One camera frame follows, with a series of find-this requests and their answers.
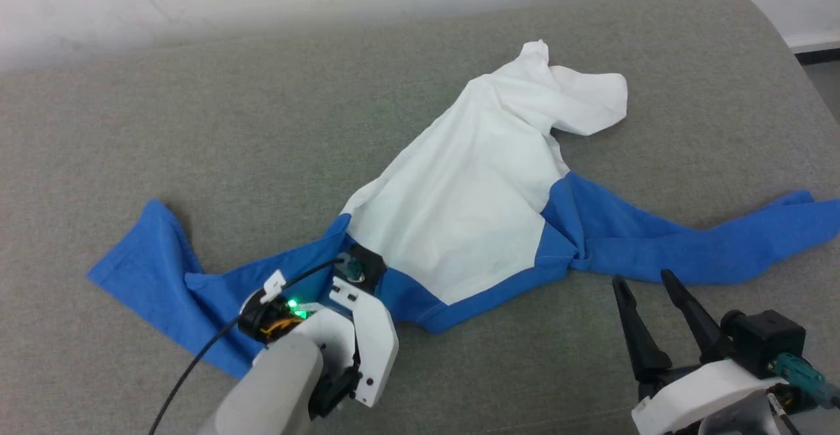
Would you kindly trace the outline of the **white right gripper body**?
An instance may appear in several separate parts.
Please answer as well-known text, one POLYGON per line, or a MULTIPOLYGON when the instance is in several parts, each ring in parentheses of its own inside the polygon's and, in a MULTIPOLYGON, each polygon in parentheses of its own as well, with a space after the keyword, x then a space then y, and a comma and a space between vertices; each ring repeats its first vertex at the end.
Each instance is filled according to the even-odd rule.
POLYGON ((758 379, 732 360, 704 364, 646 397, 632 410, 640 434, 675 434, 698 423, 699 434, 778 434, 768 389, 785 379, 758 379))

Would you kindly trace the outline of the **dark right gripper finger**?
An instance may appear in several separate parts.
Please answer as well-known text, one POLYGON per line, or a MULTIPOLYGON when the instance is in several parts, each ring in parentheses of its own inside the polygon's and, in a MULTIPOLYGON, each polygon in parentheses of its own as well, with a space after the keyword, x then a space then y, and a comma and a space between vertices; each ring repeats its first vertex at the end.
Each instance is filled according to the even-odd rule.
POLYGON ((700 363, 707 364, 728 358, 733 352, 732 341, 706 312, 705 307, 690 294, 672 271, 662 270, 661 280, 670 300, 682 312, 689 325, 701 351, 700 363))
POLYGON ((654 342, 638 313, 636 298, 626 280, 621 276, 614 277, 612 289, 634 378, 640 384, 652 384, 672 368, 672 362, 654 342))

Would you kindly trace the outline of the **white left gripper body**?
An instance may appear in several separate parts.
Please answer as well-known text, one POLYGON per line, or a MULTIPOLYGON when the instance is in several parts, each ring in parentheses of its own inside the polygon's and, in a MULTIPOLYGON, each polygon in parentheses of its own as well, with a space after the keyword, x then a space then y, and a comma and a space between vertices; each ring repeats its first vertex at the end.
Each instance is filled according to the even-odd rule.
POLYGON ((246 417, 326 417, 345 398, 380 400, 399 349, 386 306, 335 276, 327 306, 283 299, 281 276, 250 295, 240 330, 263 348, 239 384, 246 417))

